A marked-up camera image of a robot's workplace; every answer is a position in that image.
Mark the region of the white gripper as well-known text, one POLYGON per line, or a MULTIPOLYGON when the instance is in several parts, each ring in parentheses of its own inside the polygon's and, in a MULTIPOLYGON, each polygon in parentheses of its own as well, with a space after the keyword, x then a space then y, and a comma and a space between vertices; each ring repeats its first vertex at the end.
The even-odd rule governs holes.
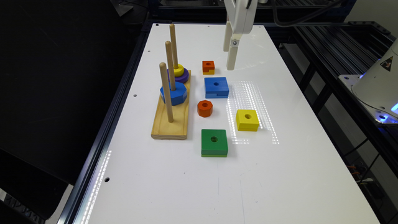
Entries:
POLYGON ((228 52, 227 70, 234 70, 242 34, 249 34, 254 24, 258 0, 224 0, 228 15, 223 51, 228 52))

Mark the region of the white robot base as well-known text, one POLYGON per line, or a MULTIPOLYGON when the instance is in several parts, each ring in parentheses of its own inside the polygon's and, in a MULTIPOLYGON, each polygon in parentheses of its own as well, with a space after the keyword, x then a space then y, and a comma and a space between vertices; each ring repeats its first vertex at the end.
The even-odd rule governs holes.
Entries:
POLYGON ((362 75, 340 75, 376 123, 397 124, 397 42, 362 75))

